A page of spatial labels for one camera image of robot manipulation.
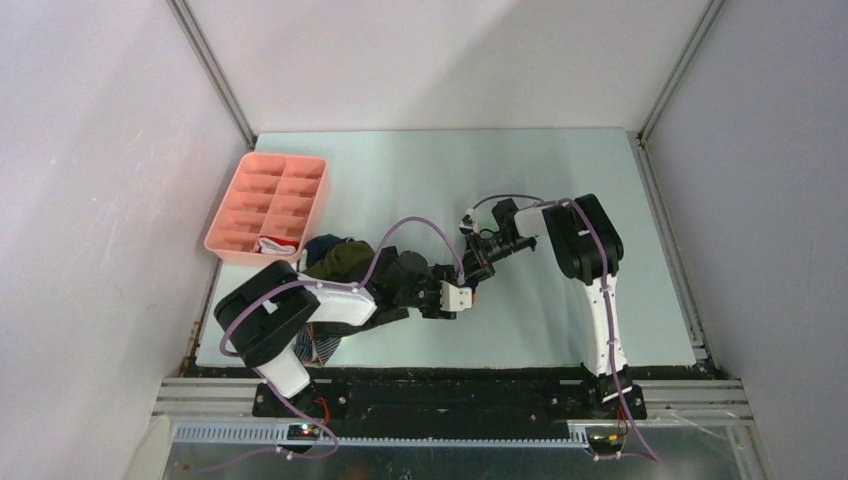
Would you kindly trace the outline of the red white underwear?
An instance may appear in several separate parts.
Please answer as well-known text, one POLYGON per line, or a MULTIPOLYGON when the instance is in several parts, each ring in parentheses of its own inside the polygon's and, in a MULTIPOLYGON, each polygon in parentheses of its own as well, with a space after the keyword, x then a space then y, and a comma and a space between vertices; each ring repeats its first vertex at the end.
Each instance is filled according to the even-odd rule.
POLYGON ((256 252, 263 255, 291 256, 298 251, 298 248, 299 243, 294 240, 260 236, 257 241, 256 252))

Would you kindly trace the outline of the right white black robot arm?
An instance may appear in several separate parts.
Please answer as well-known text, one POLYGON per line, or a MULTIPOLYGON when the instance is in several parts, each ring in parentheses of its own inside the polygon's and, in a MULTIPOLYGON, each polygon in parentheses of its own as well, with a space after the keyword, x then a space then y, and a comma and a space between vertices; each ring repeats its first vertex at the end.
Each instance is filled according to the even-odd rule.
POLYGON ((588 352, 581 363, 581 402, 591 416, 606 418, 632 389, 632 381, 626 377, 628 361, 618 337, 615 300, 624 257, 621 237, 593 194, 557 201, 522 194, 522 199, 534 202, 526 208, 515 204, 517 197, 490 197, 496 202, 492 208, 495 230, 480 226, 480 202, 461 218, 459 231, 466 243, 462 256, 464 285, 475 291, 481 282, 494 276, 496 262, 525 249, 533 250, 539 237, 548 237, 561 273, 581 284, 590 319, 588 352))

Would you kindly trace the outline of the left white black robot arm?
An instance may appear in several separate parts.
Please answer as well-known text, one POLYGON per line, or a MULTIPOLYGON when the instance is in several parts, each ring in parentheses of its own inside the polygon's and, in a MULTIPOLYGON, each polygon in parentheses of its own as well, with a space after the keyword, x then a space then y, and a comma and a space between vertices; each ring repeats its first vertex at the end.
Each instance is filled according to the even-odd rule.
POLYGON ((298 272, 275 261, 214 307, 224 330, 221 351, 239 358, 278 392, 292 416, 316 403, 307 367, 324 361, 335 344, 406 317, 452 320, 470 308, 474 294, 452 265, 429 264, 420 254, 386 247, 366 253, 350 267, 298 272))

